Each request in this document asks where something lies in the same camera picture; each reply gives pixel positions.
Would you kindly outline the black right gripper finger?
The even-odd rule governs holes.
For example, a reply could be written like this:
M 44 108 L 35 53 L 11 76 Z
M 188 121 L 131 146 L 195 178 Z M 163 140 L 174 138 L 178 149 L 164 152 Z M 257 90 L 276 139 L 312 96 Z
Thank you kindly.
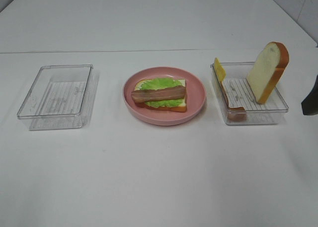
M 318 76 L 314 86 L 307 97 L 301 102 L 302 112 L 305 116 L 318 114 Z

